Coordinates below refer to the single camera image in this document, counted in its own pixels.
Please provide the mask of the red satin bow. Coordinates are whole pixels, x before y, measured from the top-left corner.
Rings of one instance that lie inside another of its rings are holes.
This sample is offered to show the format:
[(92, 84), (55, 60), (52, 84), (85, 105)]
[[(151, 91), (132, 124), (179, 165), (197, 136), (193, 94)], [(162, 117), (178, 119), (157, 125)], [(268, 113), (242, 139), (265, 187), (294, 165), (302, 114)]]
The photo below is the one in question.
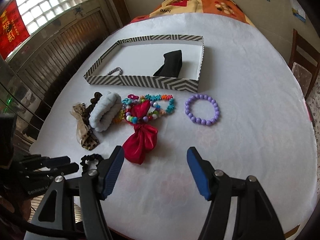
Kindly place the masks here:
[(142, 164), (146, 155), (157, 145), (158, 129), (149, 124), (150, 106), (150, 101), (145, 100), (133, 105), (129, 109), (130, 114), (126, 116), (126, 122), (133, 127), (134, 133), (123, 143), (122, 148), (125, 158), (134, 164)]

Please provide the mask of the white fluffy scrunchie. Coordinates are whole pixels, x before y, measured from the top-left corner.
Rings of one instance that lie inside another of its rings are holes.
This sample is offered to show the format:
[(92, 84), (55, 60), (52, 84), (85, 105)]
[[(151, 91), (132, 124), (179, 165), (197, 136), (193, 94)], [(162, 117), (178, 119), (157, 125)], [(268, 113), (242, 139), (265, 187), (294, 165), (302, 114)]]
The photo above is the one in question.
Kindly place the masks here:
[(107, 92), (103, 94), (90, 113), (89, 125), (96, 132), (107, 130), (120, 109), (121, 97), (118, 93)]

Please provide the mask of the dark brown scrunchie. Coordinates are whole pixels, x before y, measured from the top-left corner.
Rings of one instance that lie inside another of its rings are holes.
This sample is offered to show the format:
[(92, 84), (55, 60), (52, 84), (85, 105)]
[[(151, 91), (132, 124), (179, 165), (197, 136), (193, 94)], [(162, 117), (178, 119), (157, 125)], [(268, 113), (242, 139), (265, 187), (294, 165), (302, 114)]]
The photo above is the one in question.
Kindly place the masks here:
[(89, 119), (91, 112), (93, 111), (93, 109), (95, 108), (96, 104), (98, 103), (98, 101), (102, 96), (103, 95), (100, 92), (95, 92), (94, 97), (91, 98), (90, 100), (91, 104), (88, 107), (86, 107), (84, 110), (84, 113), (82, 115), (83, 120)]

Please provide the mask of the black fabric headband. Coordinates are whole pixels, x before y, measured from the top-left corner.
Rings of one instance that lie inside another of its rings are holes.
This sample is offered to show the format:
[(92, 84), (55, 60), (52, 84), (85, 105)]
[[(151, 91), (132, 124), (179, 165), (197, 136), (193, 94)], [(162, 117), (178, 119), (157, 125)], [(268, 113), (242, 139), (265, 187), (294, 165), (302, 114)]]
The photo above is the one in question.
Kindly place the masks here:
[(182, 68), (182, 51), (170, 51), (163, 55), (163, 65), (153, 74), (153, 76), (178, 78)]

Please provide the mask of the white table cover cloth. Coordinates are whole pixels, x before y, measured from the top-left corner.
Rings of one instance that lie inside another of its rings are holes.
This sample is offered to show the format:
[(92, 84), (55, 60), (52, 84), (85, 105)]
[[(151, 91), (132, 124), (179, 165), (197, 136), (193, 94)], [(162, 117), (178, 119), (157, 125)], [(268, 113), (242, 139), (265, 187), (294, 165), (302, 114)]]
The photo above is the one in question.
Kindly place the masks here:
[(210, 203), (189, 170), (191, 146), (230, 177), (256, 176), (284, 231), (307, 220), (317, 203), (317, 150), (300, 86), (257, 28), (228, 17), (167, 15), (110, 35), (63, 89), (31, 153), (79, 162), (86, 150), (76, 138), (73, 105), (97, 91), (156, 94), (143, 87), (92, 86), (84, 74), (116, 41), (158, 34), (204, 38), (199, 91), (217, 101), (221, 116), (209, 127), (192, 123), (184, 112), (189, 93), (174, 91), (175, 112), (153, 122), (157, 146), (142, 165), (123, 163), (114, 191), (102, 202), (108, 226), (133, 239), (197, 239)]

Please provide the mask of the striped black white box tray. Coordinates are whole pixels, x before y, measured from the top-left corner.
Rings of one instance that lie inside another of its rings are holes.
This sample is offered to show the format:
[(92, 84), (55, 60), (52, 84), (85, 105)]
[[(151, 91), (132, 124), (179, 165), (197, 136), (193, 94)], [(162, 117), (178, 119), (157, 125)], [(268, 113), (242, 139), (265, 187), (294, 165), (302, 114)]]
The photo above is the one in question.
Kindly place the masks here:
[[(178, 78), (153, 76), (165, 53), (182, 51)], [(196, 93), (204, 55), (198, 35), (148, 35), (116, 41), (84, 74), (90, 85), (120, 85)]]

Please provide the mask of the wooden chair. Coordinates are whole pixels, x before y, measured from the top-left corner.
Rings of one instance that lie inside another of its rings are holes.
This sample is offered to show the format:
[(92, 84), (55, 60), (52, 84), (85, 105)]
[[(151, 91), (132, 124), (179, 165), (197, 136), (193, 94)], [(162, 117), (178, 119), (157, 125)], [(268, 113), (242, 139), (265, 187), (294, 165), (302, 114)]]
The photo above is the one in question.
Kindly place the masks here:
[[(308, 54), (316, 64), (313, 64), (304, 55), (302, 55), (301, 52), (298, 51), (298, 48)], [(319, 74), (319, 52), (305, 38), (303, 38), (296, 29), (293, 29), (289, 68), (297, 79), (304, 98), (307, 99)]]

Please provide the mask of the red paper window decoration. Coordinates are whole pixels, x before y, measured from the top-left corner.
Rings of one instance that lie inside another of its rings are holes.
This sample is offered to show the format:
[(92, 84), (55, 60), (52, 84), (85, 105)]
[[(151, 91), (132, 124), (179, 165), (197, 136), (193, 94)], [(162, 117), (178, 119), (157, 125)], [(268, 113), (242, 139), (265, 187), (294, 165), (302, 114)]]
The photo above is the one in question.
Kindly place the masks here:
[(1, 14), (1, 57), (5, 60), (29, 36), (30, 34), (18, 10), (17, 2), (12, 0)]

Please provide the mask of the orange patterned love blanket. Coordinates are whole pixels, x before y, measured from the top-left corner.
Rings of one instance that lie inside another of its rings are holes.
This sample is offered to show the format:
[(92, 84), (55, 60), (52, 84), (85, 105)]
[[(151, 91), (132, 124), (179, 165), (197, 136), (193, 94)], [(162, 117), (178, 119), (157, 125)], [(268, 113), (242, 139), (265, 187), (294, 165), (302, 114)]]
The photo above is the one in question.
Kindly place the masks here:
[(252, 21), (233, 0), (164, 0), (148, 15), (135, 17), (131, 22), (183, 13), (201, 13), (226, 16), (253, 26)]

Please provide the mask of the wall calendar poster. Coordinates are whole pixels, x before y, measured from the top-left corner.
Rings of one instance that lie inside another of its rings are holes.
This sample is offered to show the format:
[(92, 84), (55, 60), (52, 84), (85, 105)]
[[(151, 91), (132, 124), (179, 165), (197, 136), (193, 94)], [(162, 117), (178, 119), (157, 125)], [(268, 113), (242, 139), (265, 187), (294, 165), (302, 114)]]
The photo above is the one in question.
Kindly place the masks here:
[(306, 13), (302, 6), (298, 3), (297, 0), (290, 0), (292, 13), (294, 16), (296, 16), (298, 19), (300, 19), (302, 22), (306, 22)]

